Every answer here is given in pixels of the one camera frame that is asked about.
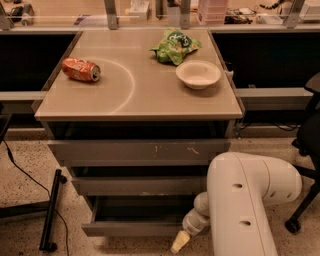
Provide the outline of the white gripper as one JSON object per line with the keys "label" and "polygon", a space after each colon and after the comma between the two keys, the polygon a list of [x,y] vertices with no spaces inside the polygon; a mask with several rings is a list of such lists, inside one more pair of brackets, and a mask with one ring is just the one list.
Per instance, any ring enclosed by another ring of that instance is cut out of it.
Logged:
{"label": "white gripper", "polygon": [[210,219],[197,212],[190,210],[182,221],[183,230],[177,233],[171,246],[171,252],[177,254],[190,240],[190,236],[196,236],[210,225]]}

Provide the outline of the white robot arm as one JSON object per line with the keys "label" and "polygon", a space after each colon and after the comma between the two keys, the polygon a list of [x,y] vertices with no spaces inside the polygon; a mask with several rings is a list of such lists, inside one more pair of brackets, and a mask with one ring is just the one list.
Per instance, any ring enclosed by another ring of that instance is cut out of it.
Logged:
{"label": "white robot arm", "polygon": [[207,190],[196,196],[171,251],[209,226],[214,256],[278,256],[265,208],[292,202],[301,190],[301,176],[287,161],[222,153],[210,163]]}

